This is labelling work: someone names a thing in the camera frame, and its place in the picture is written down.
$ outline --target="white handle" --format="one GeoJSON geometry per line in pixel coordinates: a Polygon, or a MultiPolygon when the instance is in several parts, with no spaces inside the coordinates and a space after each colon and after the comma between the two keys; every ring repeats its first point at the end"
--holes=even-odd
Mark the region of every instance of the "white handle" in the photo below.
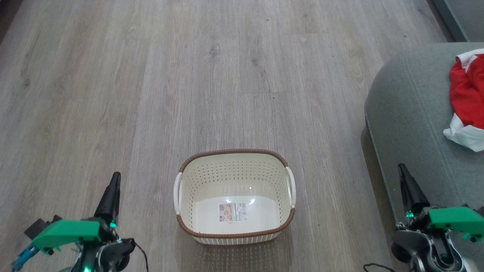
{"type": "Polygon", "coordinates": [[[296,207],[296,182],[294,181],[294,175],[292,174],[291,169],[289,167],[286,167],[287,173],[289,175],[289,185],[290,185],[290,193],[291,193],[291,207],[295,208],[296,207]]]}
{"type": "Polygon", "coordinates": [[[177,178],[175,179],[175,186],[173,187],[173,205],[175,205],[175,212],[180,214],[180,203],[178,201],[178,196],[180,192],[180,177],[182,173],[178,173],[177,178]]]}

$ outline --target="product sticker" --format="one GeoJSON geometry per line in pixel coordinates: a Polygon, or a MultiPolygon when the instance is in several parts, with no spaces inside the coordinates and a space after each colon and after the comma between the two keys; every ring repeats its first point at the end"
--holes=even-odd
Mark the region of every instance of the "product sticker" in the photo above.
{"type": "Polygon", "coordinates": [[[247,221],[246,203],[225,203],[219,205],[220,222],[233,223],[247,221]]]}

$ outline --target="red cloth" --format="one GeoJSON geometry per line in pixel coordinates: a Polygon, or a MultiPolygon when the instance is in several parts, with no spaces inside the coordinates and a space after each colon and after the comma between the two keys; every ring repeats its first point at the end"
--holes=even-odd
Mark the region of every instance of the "red cloth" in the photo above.
{"type": "Polygon", "coordinates": [[[455,59],[450,73],[450,98],[465,126],[484,129],[484,54],[474,56],[470,60],[462,60],[459,56],[455,59]]]}

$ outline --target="basket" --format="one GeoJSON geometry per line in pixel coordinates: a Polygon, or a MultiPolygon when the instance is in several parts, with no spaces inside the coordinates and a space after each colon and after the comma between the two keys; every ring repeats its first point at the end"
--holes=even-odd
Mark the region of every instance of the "basket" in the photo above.
{"type": "Polygon", "coordinates": [[[183,163],[173,202],[180,227],[198,242],[249,244],[274,239],[289,225],[296,187],[275,152],[213,151],[183,163]]]}

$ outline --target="gray ottoman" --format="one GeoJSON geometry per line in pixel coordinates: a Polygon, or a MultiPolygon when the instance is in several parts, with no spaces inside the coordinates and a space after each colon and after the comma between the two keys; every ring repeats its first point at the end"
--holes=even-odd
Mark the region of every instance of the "gray ottoman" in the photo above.
{"type": "MultiPolygon", "coordinates": [[[[427,45],[395,57],[373,81],[365,115],[397,222],[404,221],[397,165],[404,163],[431,204],[484,206],[484,152],[445,138],[453,109],[449,71],[455,56],[484,43],[427,45]]],[[[453,238],[484,271],[484,244],[453,238]]]]}

